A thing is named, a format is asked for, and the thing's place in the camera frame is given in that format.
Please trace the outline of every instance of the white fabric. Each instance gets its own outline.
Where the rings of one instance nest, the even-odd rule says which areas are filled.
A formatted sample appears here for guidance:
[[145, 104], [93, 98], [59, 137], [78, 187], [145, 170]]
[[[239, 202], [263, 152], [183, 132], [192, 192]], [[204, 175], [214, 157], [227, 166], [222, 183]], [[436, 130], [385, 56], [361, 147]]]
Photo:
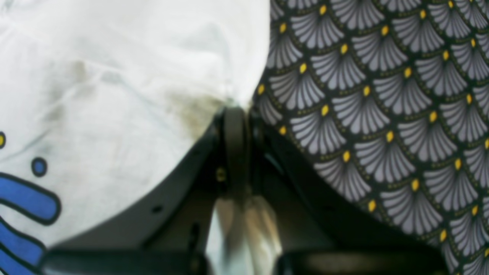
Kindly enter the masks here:
[[[51, 226], [3, 205], [0, 215], [48, 247], [151, 191], [220, 106], [248, 106], [266, 63], [264, 0], [0, 0], [0, 7], [7, 138], [0, 172], [56, 193], [63, 208]], [[34, 157], [48, 162], [42, 178], [31, 172]], [[210, 247], [216, 255], [219, 245]], [[280, 250], [271, 247], [270, 255]], [[233, 274], [256, 272], [247, 266]]]

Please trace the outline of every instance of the patterned fabric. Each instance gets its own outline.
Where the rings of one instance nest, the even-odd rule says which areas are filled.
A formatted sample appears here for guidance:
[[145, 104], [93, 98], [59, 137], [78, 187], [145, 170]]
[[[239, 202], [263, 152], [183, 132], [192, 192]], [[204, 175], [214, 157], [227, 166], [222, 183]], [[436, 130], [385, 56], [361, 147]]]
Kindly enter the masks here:
[[254, 102], [339, 194], [489, 275], [489, 1], [271, 0]]

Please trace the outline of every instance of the blue printed graphic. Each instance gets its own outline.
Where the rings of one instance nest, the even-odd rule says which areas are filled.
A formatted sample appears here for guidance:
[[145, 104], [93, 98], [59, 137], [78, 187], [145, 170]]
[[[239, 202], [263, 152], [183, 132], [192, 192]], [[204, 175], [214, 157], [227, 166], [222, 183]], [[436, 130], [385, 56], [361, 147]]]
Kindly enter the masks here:
[[[5, 135], [1, 134], [0, 144], [4, 144]], [[35, 158], [31, 170], [35, 176], [42, 177], [47, 173], [47, 162]], [[53, 224], [61, 212], [60, 200], [54, 193], [4, 173], [0, 173], [0, 204], [44, 225]], [[42, 242], [12, 228], [0, 217], [0, 271], [4, 274], [37, 274], [45, 250]]]
[[31, 164], [32, 173], [37, 177], [42, 177], [47, 172], [47, 162], [41, 158], [35, 158]]

